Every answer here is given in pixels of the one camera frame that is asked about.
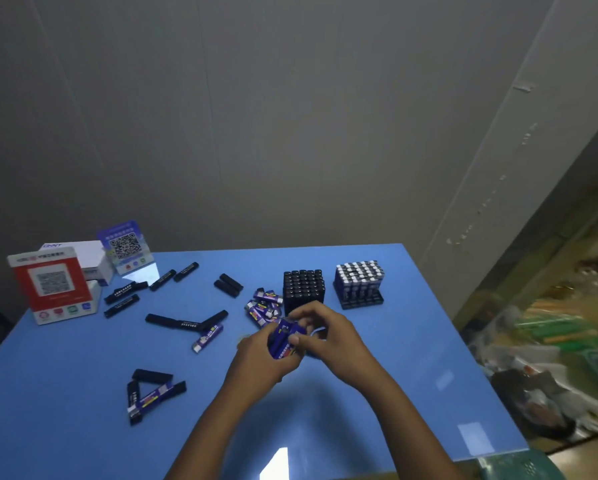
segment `left hand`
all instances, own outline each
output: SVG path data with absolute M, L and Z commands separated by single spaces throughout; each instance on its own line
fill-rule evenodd
M 267 338 L 276 330 L 276 325 L 269 323 L 239 342 L 237 355 L 223 381 L 223 389 L 234 393 L 247 408 L 263 399 L 275 384 L 299 367 L 302 361 L 303 353 L 298 350 L 282 359 L 272 358 L 267 348 Z

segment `right hand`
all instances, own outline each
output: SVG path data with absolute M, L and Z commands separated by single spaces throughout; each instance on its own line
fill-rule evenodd
M 305 319 L 314 328 L 326 327 L 312 336 L 295 333 L 288 341 L 319 357 L 346 384 L 360 390 L 383 371 L 352 322 L 323 303 L 312 301 L 294 309 L 288 317 Z

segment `cardboard box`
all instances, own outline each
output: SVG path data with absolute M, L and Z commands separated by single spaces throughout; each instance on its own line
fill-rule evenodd
M 86 281 L 72 247 L 7 257 L 39 325 L 96 313 L 101 286 Z
M 41 246 L 41 250 L 74 248 L 86 280 L 96 280 L 101 286 L 108 286 L 114 275 L 114 268 L 105 254 L 101 241 L 51 242 Z

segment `white box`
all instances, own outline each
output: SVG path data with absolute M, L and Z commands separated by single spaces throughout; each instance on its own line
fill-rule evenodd
M 42 245 L 39 250 L 67 246 L 74 248 L 77 253 L 77 259 L 79 259 L 86 281 L 96 280 L 101 286 L 110 284 L 114 275 L 114 268 L 105 254 L 101 241 L 49 242 Z
M 87 282 L 87 288 L 90 290 L 92 300 L 32 312 L 34 319 L 39 325 L 45 325 L 46 323 L 60 322 L 68 318 L 77 318 L 96 313 L 98 302 L 101 298 L 101 286 L 99 286 L 97 281 L 92 280 Z

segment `gray wall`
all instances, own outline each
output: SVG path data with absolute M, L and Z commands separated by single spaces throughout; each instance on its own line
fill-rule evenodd
M 0 308 L 7 254 L 129 218 L 420 262 L 552 2 L 0 0 Z

